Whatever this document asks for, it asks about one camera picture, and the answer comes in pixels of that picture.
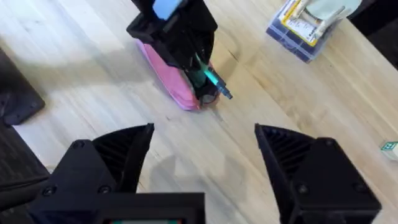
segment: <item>teal marker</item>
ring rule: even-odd
[[[200,57],[197,54],[197,60],[201,66],[202,72],[210,79],[210,81],[218,88],[220,92],[224,94],[228,99],[232,99],[232,95],[229,90],[226,88],[226,83],[224,80],[214,71],[213,68],[203,63],[200,60]]]

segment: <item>screw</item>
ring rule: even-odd
[[[304,184],[300,184],[297,186],[297,192],[300,194],[308,194],[309,193],[309,189],[306,185]]]
[[[43,190],[42,195],[48,197],[48,196],[51,196],[51,195],[55,194],[56,191],[57,191],[57,187],[56,186],[46,187]]]
[[[85,145],[85,143],[84,143],[83,141],[75,141],[75,142],[72,144],[72,148],[77,149],[77,148],[79,148],[79,147],[83,147],[84,145]]]
[[[111,188],[110,186],[106,186],[106,185],[101,186],[101,187],[98,189],[98,193],[99,193],[99,194],[107,194],[107,193],[109,193],[110,191],[112,191],[112,188]]]

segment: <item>black 3d-printed part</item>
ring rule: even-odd
[[[256,125],[282,224],[368,224],[381,204],[339,144]]]
[[[148,124],[115,131],[93,141],[118,184],[118,192],[136,191],[154,130],[154,124]]]
[[[203,0],[182,1],[166,21],[156,16],[154,2],[133,0],[141,13],[127,28],[128,33],[150,44],[168,66],[200,70],[196,55],[209,64],[218,26]]]
[[[154,125],[75,141],[30,204],[37,224],[104,224],[112,220],[205,223],[205,195],[137,194]]]
[[[0,49],[0,119],[18,125],[44,107],[44,101]]]

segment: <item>plastic container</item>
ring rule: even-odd
[[[332,32],[341,22],[341,20],[336,21],[334,24],[332,24],[326,30],[324,35],[318,40],[318,42],[312,47],[307,44],[303,39],[301,39],[301,37],[297,36],[286,26],[284,26],[279,19],[280,14],[284,12],[285,8],[288,7],[290,5],[289,3],[291,3],[292,1],[294,0],[287,1],[282,9],[275,15],[267,29],[267,33],[276,41],[281,43],[287,50],[296,55],[299,59],[301,59],[305,63],[310,63],[322,51],[327,40],[330,38]]]

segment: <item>wood grain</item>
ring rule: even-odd
[[[142,192],[206,192],[208,223],[278,223],[254,123],[336,138],[398,223],[398,72],[343,21],[310,65],[265,33],[282,0],[207,0],[220,28],[212,63],[233,100],[182,111],[125,31],[128,0],[0,0],[0,46],[47,107],[19,134],[46,166],[76,139],[155,123]]]

